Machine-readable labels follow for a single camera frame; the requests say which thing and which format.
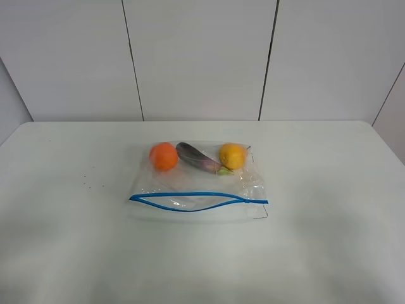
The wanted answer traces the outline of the clear zip bag blue zipper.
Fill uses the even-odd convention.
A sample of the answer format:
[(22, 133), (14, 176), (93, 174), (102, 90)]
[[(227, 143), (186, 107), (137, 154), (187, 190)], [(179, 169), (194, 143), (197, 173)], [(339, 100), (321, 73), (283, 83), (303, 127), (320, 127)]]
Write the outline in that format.
[[(174, 147), (180, 142), (190, 144), (218, 163), (220, 147), (227, 143), (168, 142)], [(240, 144), (247, 149), (247, 158), (241, 169), (232, 170), (233, 175), (213, 175), (191, 167), (180, 158), (169, 171), (155, 170), (149, 161), (149, 151), (158, 143), (162, 142), (139, 148), (137, 171), (128, 195), (135, 218), (192, 223), (268, 218), (265, 182), (251, 145)]]

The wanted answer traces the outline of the purple eggplant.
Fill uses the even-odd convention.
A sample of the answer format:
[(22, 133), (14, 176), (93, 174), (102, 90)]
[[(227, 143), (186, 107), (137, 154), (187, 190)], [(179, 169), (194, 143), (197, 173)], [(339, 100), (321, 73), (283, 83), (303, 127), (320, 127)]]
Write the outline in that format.
[(178, 157), (186, 164), (213, 175), (233, 175), (234, 172), (209, 158), (195, 147), (180, 142), (176, 145)]

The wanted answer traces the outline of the yellow lemon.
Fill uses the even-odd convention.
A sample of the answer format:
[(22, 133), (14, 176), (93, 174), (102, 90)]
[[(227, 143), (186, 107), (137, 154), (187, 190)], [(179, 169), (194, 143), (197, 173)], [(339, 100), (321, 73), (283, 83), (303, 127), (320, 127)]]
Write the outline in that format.
[(241, 169), (247, 158), (247, 149), (240, 144), (226, 143), (220, 147), (220, 163), (230, 170)]

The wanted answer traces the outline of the orange fruit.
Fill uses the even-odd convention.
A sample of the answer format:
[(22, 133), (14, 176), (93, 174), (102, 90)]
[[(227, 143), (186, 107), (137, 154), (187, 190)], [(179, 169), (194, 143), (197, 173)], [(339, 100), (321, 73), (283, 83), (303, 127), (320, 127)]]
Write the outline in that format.
[(154, 169), (166, 172), (173, 169), (178, 163), (178, 154), (175, 147), (169, 142), (154, 145), (149, 151), (149, 161)]

